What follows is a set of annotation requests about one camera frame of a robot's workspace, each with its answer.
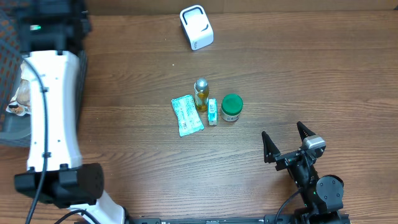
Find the blue and white package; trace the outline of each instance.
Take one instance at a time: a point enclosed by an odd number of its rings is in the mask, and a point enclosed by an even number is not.
[[[195,108],[192,95],[172,99],[172,106],[175,115],[177,115],[178,129],[181,137],[205,128]]]

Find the basket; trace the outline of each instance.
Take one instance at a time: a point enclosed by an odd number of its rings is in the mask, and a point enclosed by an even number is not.
[[[0,145],[29,147],[30,115],[18,116],[6,112],[10,99],[15,95],[21,81],[22,57],[19,53],[15,23],[9,17],[12,7],[17,6],[16,2],[0,0]],[[28,5],[26,1],[18,3]],[[80,74],[75,87],[77,121],[86,77],[87,58],[84,51],[80,52],[79,58]]]

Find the wooden table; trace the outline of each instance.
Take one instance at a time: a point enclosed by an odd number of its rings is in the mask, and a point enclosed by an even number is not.
[[[398,219],[398,13],[211,14],[215,41],[192,52],[177,15],[92,17],[80,130],[85,163],[99,162],[113,200],[160,218],[258,217],[294,191],[263,161],[261,131],[282,153],[302,121],[326,140],[315,167],[345,182],[353,223]],[[219,102],[244,100],[240,119],[180,138],[170,101],[205,77]],[[28,149],[1,147],[0,223],[22,223],[31,199],[13,176]],[[302,207],[296,198],[285,212]],[[65,214],[38,205],[32,223]],[[77,220],[75,216],[69,222]]]

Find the bottle cap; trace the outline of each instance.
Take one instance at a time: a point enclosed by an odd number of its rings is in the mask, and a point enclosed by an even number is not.
[[[243,100],[237,94],[228,94],[223,99],[221,109],[230,116],[240,114],[243,109]]]
[[[205,78],[199,78],[198,81],[196,82],[196,89],[198,91],[203,91],[207,87],[207,80]]]

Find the glass bottle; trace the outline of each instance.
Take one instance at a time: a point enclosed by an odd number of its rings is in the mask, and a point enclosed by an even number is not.
[[[193,85],[195,90],[195,106],[198,111],[206,111],[209,101],[209,85],[204,78],[199,78]]]

